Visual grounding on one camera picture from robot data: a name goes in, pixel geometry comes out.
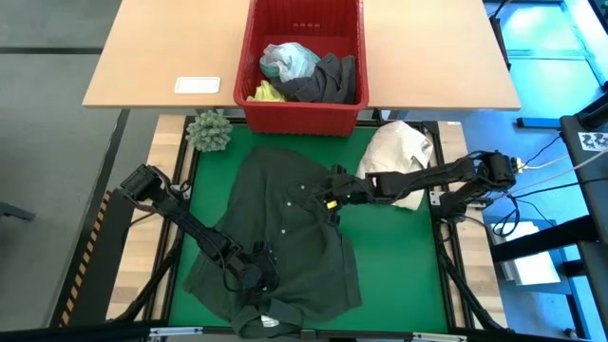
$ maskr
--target white cloth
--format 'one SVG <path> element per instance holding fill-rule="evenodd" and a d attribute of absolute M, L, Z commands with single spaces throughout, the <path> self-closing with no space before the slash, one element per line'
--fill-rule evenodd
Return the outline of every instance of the white cloth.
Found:
<path fill-rule="evenodd" d="M 388 123 L 371 138 L 359 162 L 357 177 L 365 178 L 368 172 L 409 173 L 422 170 L 427 167 L 432 152 L 433 145 L 424 134 L 404 122 Z M 417 210 L 424 194 L 424 190 L 414 191 L 393 205 Z"/>

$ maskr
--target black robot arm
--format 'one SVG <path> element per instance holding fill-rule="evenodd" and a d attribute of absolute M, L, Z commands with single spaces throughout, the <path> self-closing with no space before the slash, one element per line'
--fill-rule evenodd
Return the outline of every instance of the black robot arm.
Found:
<path fill-rule="evenodd" d="M 336 165 L 325 187 L 331 190 L 323 199 L 328 208 L 338 210 L 344 204 L 391 204 L 411 192 L 444 183 L 462 181 L 455 192 L 440 197 L 440 217 L 453 219 L 465 213 L 466 206 L 488 191 L 506 191 L 515 184 L 516 161 L 500 152 L 474 152 L 441 166 L 402 174 L 367 173 L 364 179 L 346 173 Z"/>
<path fill-rule="evenodd" d="M 183 207 L 182 192 L 172 189 L 169 179 L 158 168 L 140 165 L 121 183 L 121 188 L 123 196 L 136 208 L 158 213 L 176 223 L 194 238 L 206 256 L 231 272 L 239 284 L 233 291 L 251 297 L 271 292 L 278 286 L 274 262 L 263 243 L 256 243 L 254 251 L 247 254 L 228 235 L 206 227 Z M 151 200 L 151 205 L 144 204 L 146 200 Z"/>

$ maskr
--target green surface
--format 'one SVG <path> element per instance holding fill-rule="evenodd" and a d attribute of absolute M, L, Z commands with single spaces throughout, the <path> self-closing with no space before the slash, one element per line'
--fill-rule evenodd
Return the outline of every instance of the green surface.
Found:
<path fill-rule="evenodd" d="M 244 125 L 235 126 L 225 151 L 200 157 L 190 211 L 207 225 L 218 221 L 226 209 L 238 168 L 255 145 L 280 145 L 327 167 L 339 163 L 354 173 L 374 131 L 357 128 L 348 138 L 333 138 L 260 135 Z M 305 321 L 305 328 L 445 333 L 447 325 L 427 200 L 415 212 L 393 206 L 351 205 L 344 207 L 340 215 L 340 229 L 354 248 L 363 306 L 333 320 Z M 198 253 L 196 242 L 187 237 L 169 324 L 230 327 L 181 286 Z"/>

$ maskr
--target red basket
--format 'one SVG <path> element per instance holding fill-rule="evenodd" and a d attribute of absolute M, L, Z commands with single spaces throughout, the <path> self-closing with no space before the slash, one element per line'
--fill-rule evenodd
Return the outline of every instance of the red basket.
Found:
<path fill-rule="evenodd" d="M 355 104 L 248 102 L 266 77 L 259 58 L 269 44 L 297 42 L 323 58 L 353 55 Z M 368 105 L 363 0 L 252 0 L 238 64 L 235 102 L 259 133 L 348 136 Z"/>

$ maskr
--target dark green shirt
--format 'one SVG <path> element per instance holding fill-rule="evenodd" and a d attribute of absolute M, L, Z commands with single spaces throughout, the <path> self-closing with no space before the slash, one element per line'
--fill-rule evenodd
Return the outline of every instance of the dark green shirt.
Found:
<path fill-rule="evenodd" d="M 203 305 L 231 322 L 245 338 L 297 331 L 304 317 L 326 320 L 361 305 L 351 242 L 330 223 L 330 213 L 315 194 L 330 171 L 294 151 L 257 147 L 245 159 L 233 184 L 228 209 L 216 229 L 251 253 L 266 241 L 276 257 L 278 288 L 265 304 L 243 304 L 227 291 L 221 268 L 199 254 L 183 284 Z M 238 286 L 226 274 L 229 287 Z M 279 323 L 262 324 L 267 315 Z"/>

